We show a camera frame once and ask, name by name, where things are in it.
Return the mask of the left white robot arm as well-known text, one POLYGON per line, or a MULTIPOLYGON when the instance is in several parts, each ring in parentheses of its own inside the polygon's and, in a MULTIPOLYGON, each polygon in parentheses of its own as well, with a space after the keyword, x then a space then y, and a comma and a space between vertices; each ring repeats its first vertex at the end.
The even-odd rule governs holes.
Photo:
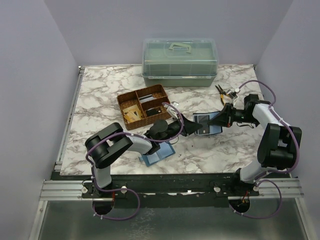
POLYGON ((175 154, 170 143, 173 139, 191 135, 203 127, 181 115, 168 123, 158 119, 144 135, 124 132, 119 123, 112 123, 85 141, 87 160, 91 163, 92 177, 95 182, 93 191, 101 198, 111 191, 111 165, 125 152, 141 154, 142 161, 150 166, 175 154))

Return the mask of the yellow handled pliers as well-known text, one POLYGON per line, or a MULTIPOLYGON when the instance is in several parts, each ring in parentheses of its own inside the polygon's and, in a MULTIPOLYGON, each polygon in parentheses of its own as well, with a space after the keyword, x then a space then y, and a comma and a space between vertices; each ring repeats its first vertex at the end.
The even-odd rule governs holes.
POLYGON ((228 97, 227 93, 224 91, 224 89, 218 84, 215 85, 216 89, 219 92, 220 95, 220 102, 222 103, 222 105, 225 105, 225 101, 224 101, 224 97, 228 97))

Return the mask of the blue plastic card sleeve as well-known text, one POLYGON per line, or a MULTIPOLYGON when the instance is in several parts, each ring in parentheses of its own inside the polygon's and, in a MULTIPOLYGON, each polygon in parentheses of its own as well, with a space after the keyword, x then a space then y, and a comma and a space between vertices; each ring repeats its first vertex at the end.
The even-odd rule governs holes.
POLYGON ((155 153, 151 155, 141 155, 139 161, 144 162, 147 167, 150 167, 176 153, 172 145, 168 142, 162 142, 159 146, 160 149, 155 153))

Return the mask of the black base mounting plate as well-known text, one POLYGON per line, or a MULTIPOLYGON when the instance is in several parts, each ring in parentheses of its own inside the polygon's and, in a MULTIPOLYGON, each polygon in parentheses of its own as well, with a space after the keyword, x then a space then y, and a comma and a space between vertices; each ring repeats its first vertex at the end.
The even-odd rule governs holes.
POLYGON ((142 208, 227 208, 229 199, 259 195, 253 184, 240 183, 234 173, 113 175, 106 192, 91 182, 82 190, 84 199, 111 202, 117 208, 134 208, 137 200, 142 208))

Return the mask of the black leather card holder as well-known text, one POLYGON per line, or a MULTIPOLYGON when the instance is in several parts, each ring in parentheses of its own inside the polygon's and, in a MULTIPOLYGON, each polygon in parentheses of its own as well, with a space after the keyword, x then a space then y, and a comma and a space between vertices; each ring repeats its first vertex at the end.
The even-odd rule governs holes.
POLYGON ((223 128, 217 125, 208 125, 208 122, 214 118, 219 111, 207 113, 193 113, 193 121, 201 124, 202 127, 194 132, 197 136, 213 136, 223 132, 223 128))

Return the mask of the gold cards in tray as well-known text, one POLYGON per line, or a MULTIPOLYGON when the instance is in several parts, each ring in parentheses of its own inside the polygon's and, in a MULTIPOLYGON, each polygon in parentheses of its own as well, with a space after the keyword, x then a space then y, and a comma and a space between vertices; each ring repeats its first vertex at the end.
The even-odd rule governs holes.
POLYGON ((133 123, 142 119, 142 113, 136 104, 123 109, 122 112, 124 119, 128 123, 133 123))

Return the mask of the dark credit card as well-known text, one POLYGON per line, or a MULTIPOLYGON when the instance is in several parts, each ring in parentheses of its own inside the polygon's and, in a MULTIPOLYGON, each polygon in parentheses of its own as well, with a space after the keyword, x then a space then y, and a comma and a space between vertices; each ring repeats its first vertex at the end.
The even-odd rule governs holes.
POLYGON ((150 109, 146 110, 145 113, 146 113, 147 117, 151 117, 151 116, 161 114, 162 110, 160 107, 154 107, 154 108, 150 108, 150 109))

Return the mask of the green clear-lid storage box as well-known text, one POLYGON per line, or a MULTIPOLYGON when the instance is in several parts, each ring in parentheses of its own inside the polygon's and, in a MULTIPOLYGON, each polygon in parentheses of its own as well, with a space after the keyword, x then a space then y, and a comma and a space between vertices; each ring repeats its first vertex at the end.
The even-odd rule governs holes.
POLYGON ((210 38, 149 38, 143 42, 141 75, 147 87, 209 87, 219 56, 210 38))

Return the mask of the brown wicker divided tray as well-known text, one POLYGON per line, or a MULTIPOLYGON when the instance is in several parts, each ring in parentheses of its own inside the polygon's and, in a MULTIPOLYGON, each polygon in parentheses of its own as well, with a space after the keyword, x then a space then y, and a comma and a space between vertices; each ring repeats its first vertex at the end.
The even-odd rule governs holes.
POLYGON ((147 125, 155 123, 156 120, 168 120, 171 117, 170 114, 167 112, 167 109, 163 106, 164 102, 169 103, 170 100, 161 84, 156 84, 149 87, 120 94, 117 96, 117 102, 121 111, 125 128, 127 130, 134 130, 137 128, 145 127, 147 125), (139 101, 139 98, 147 95, 153 95, 154 99, 151 101, 141 103, 139 101), (137 105, 140 109, 142 119, 128 123, 124 118, 123 109, 126 109, 133 105, 137 105), (161 108, 161 113, 148 117, 146 115, 146 110, 152 108, 161 108))

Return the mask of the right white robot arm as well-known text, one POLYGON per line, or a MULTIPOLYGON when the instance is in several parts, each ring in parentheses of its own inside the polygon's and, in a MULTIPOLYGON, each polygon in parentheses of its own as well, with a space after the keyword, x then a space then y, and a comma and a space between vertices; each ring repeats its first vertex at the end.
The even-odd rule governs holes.
POLYGON ((244 109, 226 103, 207 124, 229 128, 233 123, 260 125, 264 129, 256 160, 238 169, 236 180, 230 183, 230 191, 234 195, 243 195, 248 190, 248 184, 270 173, 288 173, 297 166, 302 130, 285 122, 269 101, 260 100, 257 94, 249 94, 244 98, 244 109))

